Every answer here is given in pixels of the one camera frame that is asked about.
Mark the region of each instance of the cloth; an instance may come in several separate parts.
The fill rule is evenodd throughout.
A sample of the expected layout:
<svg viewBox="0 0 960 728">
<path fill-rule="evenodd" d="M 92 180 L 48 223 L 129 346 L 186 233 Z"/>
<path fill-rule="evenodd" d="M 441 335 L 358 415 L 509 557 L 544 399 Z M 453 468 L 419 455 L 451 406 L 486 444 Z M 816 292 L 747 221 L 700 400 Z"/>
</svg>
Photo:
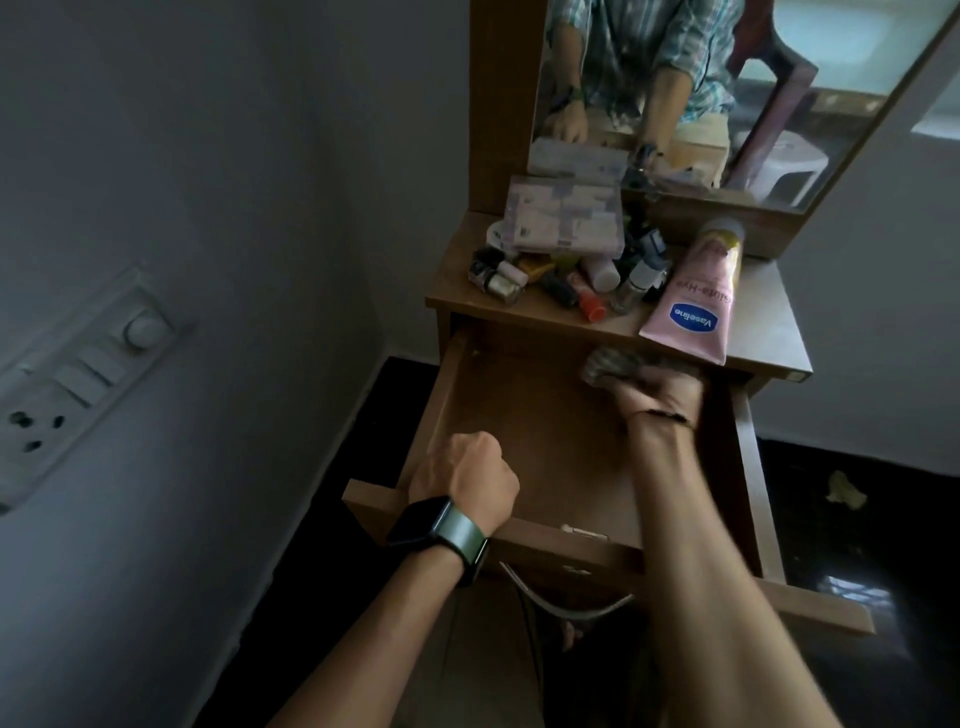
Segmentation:
<svg viewBox="0 0 960 728">
<path fill-rule="evenodd" d="M 553 0 L 547 17 L 552 46 L 557 25 L 585 39 L 582 82 L 588 106 L 637 120 L 637 103 L 654 69 L 669 65 L 690 75 L 681 122 L 733 108 L 733 28 L 744 0 Z"/>
<path fill-rule="evenodd" d="M 600 386 L 602 376 L 615 376 L 617 379 L 637 379 L 643 367 L 662 367 L 673 369 L 690 376 L 699 376 L 700 370 L 693 364 L 668 356 L 654 353 L 641 354 L 617 347 L 597 347 L 580 370 L 580 379 L 591 387 Z"/>
</svg>

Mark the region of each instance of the small glass bottle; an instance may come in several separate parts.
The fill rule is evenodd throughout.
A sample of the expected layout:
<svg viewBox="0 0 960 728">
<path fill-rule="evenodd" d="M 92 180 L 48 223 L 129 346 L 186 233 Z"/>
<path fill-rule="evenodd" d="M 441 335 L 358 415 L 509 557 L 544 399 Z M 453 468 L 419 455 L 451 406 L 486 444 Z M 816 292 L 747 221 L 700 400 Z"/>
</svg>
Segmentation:
<svg viewBox="0 0 960 728">
<path fill-rule="evenodd" d="M 640 304 L 640 299 L 647 291 L 660 285 L 666 270 L 667 262 L 663 258 L 657 255 L 644 257 L 614 291 L 610 308 L 619 316 L 630 313 Z"/>
<path fill-rule="evenodd" d="M 513 305 L 519 298 L 523 289 L 516 285 L 512 280 L 501 276 L 482 260 L 474 260 L 470 263 L 470 269 L 467 273 L 477 288 L 491 296 L 496 296 L 506 305 Z"/>
</svg>

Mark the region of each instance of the switch plate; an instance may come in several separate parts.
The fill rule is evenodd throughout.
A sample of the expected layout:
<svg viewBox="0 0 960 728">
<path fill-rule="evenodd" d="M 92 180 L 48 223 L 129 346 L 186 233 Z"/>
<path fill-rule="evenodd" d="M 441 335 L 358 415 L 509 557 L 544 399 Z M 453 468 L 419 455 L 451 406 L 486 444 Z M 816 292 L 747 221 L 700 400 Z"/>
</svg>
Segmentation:
<svg viewBox="0 0 960 728">
<path fill-rule="evenodd" d="M 0 512 L 22 502 L 177 339 L 149 277 L 130 269 L 0 368 Z M 117 330 L 155 311 L 169 334 L 148 350 Z"/>
</svg>

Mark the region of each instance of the wooden tabletop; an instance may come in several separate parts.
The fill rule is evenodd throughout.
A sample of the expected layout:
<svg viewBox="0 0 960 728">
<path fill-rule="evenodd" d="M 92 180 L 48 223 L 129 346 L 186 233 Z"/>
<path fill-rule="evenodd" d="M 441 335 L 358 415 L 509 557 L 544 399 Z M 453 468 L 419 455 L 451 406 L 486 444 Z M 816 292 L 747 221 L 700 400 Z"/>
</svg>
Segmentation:
<svg viewBox="0 0 960 728">
<path fill-rule="evenodd" d="M 626 316 L 611 315 L 599 324 L 589 324 L 579 309 L 561 307 L 536 286 L 524 291 L 512 306 L 479 290 L 467 280 L 467 268 L 473 251 L 485 244 L 487 228 L 497 219 L 480 212 L 464 215 L 430 284 L 429 307 L 617 346 L 672 351 L 637 335 L 653 310 L 649 304 Z M 744 258 L 726 367 L 791 381 L 803 381 L 812 373 L 776 261 Z"/>
</svg>

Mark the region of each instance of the green watch strap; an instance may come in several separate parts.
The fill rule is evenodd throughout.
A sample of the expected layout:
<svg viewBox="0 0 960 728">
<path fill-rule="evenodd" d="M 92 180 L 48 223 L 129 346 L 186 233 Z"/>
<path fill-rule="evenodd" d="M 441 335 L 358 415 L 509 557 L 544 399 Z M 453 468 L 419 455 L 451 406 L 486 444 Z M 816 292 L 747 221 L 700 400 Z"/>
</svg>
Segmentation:
<svg viewBox="0 0 960 728">
<path fill-rule="evenodd" d="M 457 551 L 464 559 L 469 570 L 476 566 L 483 553 L 487 537 L 476 523 L 457 508 L 451 501 L 446 509 L 444 518 L 437 528 L 437 538 Z"/>
</svg>

